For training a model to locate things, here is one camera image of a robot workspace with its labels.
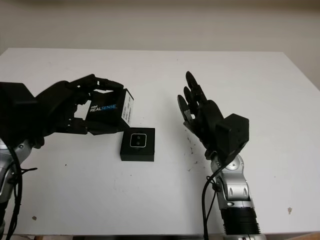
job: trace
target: small black box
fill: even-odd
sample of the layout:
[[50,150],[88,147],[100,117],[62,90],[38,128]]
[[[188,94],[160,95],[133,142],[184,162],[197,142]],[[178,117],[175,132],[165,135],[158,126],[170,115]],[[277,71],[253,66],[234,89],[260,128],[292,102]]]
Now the small black box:
[[122,161],[155,161],[155,129],[131,127],[123,132]]

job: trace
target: wire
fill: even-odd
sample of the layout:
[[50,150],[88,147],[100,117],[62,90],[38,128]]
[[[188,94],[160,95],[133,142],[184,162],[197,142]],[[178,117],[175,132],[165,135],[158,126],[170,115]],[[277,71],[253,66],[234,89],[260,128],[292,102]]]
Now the wire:
[[218,168],[217,170],[215,170],[214,173],[209,178],[207,178],[207,180],[206,180],[206,182],[204,184],[203,190],[202,190],[201,205],[202,205],[202,220],[203,220],[203,237],[204,237],[204,240],[209,240],[208,226],[207,226],[207,213],[206,213],[206,191],[207,191],[207,188],[208,188],[209,184],[212,184],[212,181],[214,180],[214,178],[224,168],[225,168],[225,165],[223,165],[220,168]]
[[205,220],[206,220],[206,222],[208,222],[209,215],[210,215],[210,213],[211,213],[212,206],[214,205],[214,201],[215,201],[216,195],[217,195],[217,192],[216,192],[216,191],[214,191],[213,198],[212,198],[212,201],[211,201],[211,205],[210,205],[210,208],[209,208],[208,214],[206,215],[206,219],[205,219]]
[[38,169],[37,167],[33,167],[33,168],[29,168],[29,169],[21,168],[21,170],[22,170],[21,174],[23,175],[23,174],[25,174],[25,173],[27,173],[27,172],[35,171],[35,170],[37,170],[37,169]]
[[22,199],[22,170],[20,167],[20,162],[18,159],[18,156],[15,152],[15,150],[11,146],[7,146],[7,149],[9,150],[12,159],[13,159],[13,164],[15,166],[15,175],[16,175],[16,180],[17,183],[14,185],[14,208],[13,208],[13,213],[8,229],[8,233],[6,236],[6,240],[9,240],[11,236],[13,235],[14,231],[16,230],[17,223],[18,223],[18,215],[20,211],[20,205],[21,205],[21,199]]

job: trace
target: robotic hand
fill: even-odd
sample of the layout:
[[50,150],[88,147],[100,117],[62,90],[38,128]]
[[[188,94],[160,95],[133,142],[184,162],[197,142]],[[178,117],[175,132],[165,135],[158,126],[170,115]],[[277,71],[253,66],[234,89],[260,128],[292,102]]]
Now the robotic hand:
[[213,172],[202,192],[204,239],[209,239],[205,196],[208,185],[212,183],[224,221],[224,239],[265,240],[265,236],[260,234],[254,204],[243,174],[244,162],[238,155],[249,141],[249,120],[234,113],[224,118],[217,104],[207,100],[190,72],[186,73],[186,81],[190,88],[183,89],[186,101],[178,95],[183,124],[206,148],[204,155],[211,160]]
[[[73,82],[59,81],[36,97],[22,83],[0,82],[0,238],[12,192],[15,207],[7,240],[17,226],[22,174],[30,170],[21,169],[20,164],[32,148],[41,148],[44,137],[52,133],[98,135],[129,128],[122,119],[121,107],[117,107],[124,105],[126,94],[128,91],[122,84],[93,74]],[[78,105],[88,100],[91,100],[91,106],[86,119],[74,117]]]

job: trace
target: white table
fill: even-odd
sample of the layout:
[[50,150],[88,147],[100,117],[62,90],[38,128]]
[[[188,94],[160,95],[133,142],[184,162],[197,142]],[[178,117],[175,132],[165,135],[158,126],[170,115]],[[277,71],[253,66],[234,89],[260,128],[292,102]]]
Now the white table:
[[[22,164],[38,170],[23,177],[15,233],[202,234],[201,192],[211,170],[179,111],[186,71],[225,117],[250,120],[241,156],[261,230],[320,230],[320,92],[283,53],[11,48],[0,56],[1,81],[23,82],[34,95],[91,73],[117,81],[135,100],[131,126],[156,133],[155,162],[122,162],[122,133],[46,137]],[[223,232],[217,202],[209,232]]]

